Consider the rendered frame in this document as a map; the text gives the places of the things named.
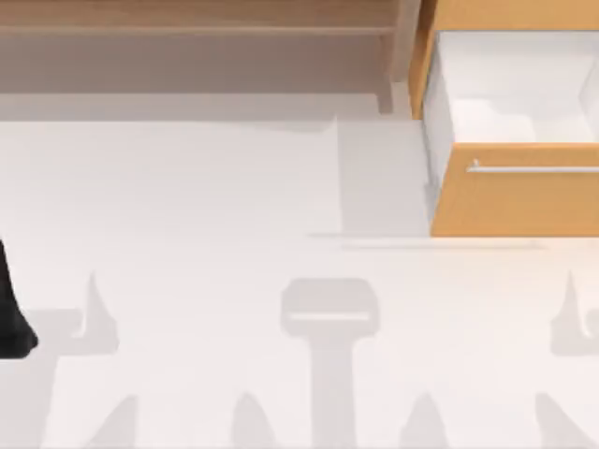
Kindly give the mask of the open wooden shelf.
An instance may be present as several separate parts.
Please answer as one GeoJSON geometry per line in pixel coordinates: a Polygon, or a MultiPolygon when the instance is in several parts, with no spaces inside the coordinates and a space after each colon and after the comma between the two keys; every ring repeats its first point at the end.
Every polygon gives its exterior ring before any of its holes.
{"type": "Polygon", "coordinates": [[[408,73],[420,0],[0,0],[0,93],[370,94],[408,73]]]}

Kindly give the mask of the pale wooden drawer front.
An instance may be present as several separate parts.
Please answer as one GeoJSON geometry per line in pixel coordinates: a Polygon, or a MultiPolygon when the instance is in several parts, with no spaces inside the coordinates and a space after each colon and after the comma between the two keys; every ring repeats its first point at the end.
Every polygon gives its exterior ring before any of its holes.
{"type": "Polygon", "coordinates": [[[487,166],[599,167],[599,143],[456,143],[435,237],[599,237],[599,174],[467,173],[487,166]]]}

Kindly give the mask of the pulled-out white drawer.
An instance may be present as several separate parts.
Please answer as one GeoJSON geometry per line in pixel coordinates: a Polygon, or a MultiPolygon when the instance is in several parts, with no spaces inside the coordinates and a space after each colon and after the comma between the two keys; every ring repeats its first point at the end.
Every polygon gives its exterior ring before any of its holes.
{"type": "Polygon", "coordinates": [[[599,143],[599,31],[439,34],[422,125],[432,224],[456,143],[599,143]]]}

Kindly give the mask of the wooden cupboard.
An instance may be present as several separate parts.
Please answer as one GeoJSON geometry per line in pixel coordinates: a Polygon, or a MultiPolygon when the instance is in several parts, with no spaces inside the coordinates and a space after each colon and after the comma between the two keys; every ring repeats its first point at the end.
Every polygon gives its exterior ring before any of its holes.
{"type": "Polygon", "coordinates": [[[441,31],[599,31],[599,0],[421,0],[408,75],[412,118],[423,115],[441,31]]]}

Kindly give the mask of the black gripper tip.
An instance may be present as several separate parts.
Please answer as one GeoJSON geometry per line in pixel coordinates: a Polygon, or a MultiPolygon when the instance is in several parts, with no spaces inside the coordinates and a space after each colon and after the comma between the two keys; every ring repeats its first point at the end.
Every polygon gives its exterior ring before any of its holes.
{"type": "Polygon", "coordinates": [[[17,302],[0,240],[0,359],[23,359],[38,346],[38,336],[17,302]]]}

